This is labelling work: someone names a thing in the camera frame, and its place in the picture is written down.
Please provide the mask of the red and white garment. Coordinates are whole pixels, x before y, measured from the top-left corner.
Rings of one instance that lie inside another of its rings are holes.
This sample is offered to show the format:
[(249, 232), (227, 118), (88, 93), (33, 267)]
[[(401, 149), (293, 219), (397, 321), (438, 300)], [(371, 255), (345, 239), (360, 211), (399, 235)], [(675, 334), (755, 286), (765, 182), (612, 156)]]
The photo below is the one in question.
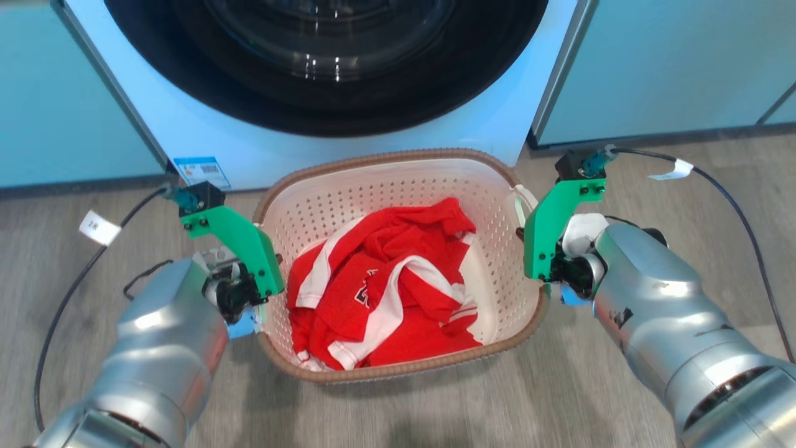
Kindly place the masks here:
[(461, 275), (475, 224), (454, 197), (389, 207), (305, 249), (290, 268), (292, 348), (310, 371), (351, 371), (479, 348)]

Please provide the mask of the black round washer door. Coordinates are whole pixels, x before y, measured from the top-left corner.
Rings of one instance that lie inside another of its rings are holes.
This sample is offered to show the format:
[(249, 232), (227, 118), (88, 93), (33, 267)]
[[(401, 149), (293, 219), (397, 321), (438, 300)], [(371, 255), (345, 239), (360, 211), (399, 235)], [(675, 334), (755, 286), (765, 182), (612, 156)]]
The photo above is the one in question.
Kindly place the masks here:
[(424, 124), (485, 91), (548, 0), (105, 0), (142, 58), (233, 118), (325, 138)]

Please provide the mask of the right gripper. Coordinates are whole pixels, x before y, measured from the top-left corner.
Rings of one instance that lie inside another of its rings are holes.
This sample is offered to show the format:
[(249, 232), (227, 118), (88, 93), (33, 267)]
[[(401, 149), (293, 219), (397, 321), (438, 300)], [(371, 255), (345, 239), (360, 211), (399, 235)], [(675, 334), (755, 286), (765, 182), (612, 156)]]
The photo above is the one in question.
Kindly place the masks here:
[(547, 284), (549, 300), (571, 307), (592, 303), (608, 270), (595, 249), (596, 240), (606, 227), (608, 219), (600, 213), (580, 213), (570, 218), (555, 247), (552, 282)]

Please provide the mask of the blue energy label sticker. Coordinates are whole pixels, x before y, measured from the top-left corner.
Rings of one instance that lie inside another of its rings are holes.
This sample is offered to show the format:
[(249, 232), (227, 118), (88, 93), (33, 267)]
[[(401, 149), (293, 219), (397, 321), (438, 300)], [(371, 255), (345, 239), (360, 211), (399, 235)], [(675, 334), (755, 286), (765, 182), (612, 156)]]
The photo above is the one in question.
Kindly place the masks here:
[(176, 157), (172, 164), (188, 186), (210, 182), (220, 190), (231, 190), (228, 177), (215, 157)]

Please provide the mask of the white front-load washing machine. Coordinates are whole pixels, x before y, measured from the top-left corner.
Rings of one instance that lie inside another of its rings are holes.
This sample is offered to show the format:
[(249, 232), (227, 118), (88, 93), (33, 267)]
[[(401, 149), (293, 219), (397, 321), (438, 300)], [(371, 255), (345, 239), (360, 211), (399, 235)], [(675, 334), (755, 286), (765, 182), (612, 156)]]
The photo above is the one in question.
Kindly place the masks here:
[(231, 190), (270, 187), (317, 164), (391, 151), (463, 147), (513, 165), (534, 142), (565, 57), (595, 0), (548, 0), (531, 42), (485, 91), (441, 117), (370, 136), (325, 138), (248, 124), (183, 93), (128, 42), (105, 0), (49, 0), (148, 147), (176, 157), (215, 157)]

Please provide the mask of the light blue cabinet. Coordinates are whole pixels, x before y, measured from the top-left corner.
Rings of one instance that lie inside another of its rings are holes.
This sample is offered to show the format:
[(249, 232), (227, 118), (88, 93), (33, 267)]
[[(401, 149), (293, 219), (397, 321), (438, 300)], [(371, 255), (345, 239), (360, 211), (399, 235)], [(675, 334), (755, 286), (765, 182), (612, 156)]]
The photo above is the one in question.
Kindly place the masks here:
[(595, 0), (541, 147), (796, 120), (796, 0)]
[(48, 0), (0, 0), (0, 189), (164, 172)]

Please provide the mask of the beige perforated laundry basket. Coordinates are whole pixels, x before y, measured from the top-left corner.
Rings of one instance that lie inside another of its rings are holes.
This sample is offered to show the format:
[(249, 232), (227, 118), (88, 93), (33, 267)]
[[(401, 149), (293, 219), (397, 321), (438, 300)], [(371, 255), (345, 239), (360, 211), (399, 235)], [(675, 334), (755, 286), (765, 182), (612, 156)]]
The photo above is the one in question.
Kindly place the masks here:
[(398, 151), (295, 171), (267, 189), (252, 220), (282, 256), (280, 270), (286, 276), (302, 250), (356, 218), (387, 207), (430, 206), (448, 197), (458, 199), (477, 230), (463, 277), (478, 305), (472, 330), (483, 346), (380, 368), (311, 371), (292, 348), (287, 295), (281, 293), (258, 311), (257, 338), (271, 363), (295, 379), (321, 385), (385, 380), (490, 357), (535, 334), (548, 301), (540, 281), (525, 276), (516, 230), (538, 201), (511, 167), (482, 151)]

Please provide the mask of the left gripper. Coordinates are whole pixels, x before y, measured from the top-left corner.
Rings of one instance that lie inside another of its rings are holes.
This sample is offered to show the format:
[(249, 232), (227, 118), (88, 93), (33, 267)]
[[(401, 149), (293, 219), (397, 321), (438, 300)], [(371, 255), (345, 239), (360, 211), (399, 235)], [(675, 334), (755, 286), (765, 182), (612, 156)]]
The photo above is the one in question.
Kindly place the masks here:
[(194, 253), (194, 262), (205, 272), (202, 294), (217, 308), (230, 338), (262, 332), (263, 302), (248, 268), (227, 247)]

